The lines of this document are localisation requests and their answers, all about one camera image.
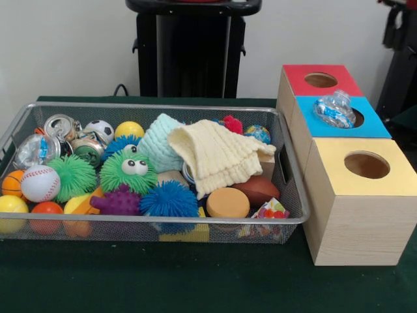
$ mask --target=green fuzzy toy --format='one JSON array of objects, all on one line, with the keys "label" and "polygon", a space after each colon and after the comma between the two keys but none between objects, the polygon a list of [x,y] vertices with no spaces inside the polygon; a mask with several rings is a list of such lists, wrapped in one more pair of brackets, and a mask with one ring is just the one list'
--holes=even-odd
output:
[{"label": "green fuzzy toy", "polygon": [[158,182],[158,175],[144,155],[120,151],[104,162],[100,179],[104,192],[113,192],[125,184],[131,192],[145,195]]},{"label": "green fuzzy toy", "polygon": [[96,172],[86,161],[76,155],[56,158],[48,163],[61,179],[61,189],[56,202],[63,203],[69,199],[92,192],[96,187]]}]

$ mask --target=googly eyes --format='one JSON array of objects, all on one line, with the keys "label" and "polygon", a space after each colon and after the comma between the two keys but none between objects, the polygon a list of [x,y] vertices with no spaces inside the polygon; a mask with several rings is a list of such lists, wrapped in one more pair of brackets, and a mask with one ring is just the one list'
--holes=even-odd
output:
[{"label": "googly eyes", "polygon": [[140,176],[146,175],[148,172],[148,164],[145,161],[139,161],[136,163],[136,173]]},{"label": "googly eyes", "polygon": [[122,171],[127,175],[146,175],[148,172],[148,164],[145,161],[133,161],[131,159],[124,160],[122,163]]},{"label": "googly eyes", "polygon": [[127,145],[123,148],[123,151],[137,153],[137,147],[135,145]]}]

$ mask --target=stacked boxes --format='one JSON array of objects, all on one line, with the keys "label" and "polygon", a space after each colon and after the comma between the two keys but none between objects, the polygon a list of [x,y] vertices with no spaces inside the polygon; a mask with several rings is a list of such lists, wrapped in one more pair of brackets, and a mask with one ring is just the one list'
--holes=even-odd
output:
[{"label": "stacked boxes", "polygon": [[[327,125],[314,102],[342,89],[354,128]],[[342,65],[285,65],[277,109],[289,126],[311,217],[315,265],[395,265],[417,222],[417,175]]]}]

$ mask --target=brown football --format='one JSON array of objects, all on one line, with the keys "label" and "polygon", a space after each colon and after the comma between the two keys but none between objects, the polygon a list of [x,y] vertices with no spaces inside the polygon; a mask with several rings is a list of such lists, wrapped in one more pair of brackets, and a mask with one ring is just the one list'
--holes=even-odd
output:
[{"label": "brown football", "polygon": [[246,183],[234,184],[233,188],[242,191],[249,199],[251,207],[261,207],[272,198],[280,198],[280,191],[268,179],[252,176]]}]

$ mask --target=red square top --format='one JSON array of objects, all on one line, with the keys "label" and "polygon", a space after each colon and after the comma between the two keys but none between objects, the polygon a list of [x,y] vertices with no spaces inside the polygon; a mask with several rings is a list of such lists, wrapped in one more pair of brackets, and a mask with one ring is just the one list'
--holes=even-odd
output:
[{"label": "red square top", "polygon": [[295,96],[324,96],[342,89],[351,97],[363,94],[344,65],[284,65]]}]

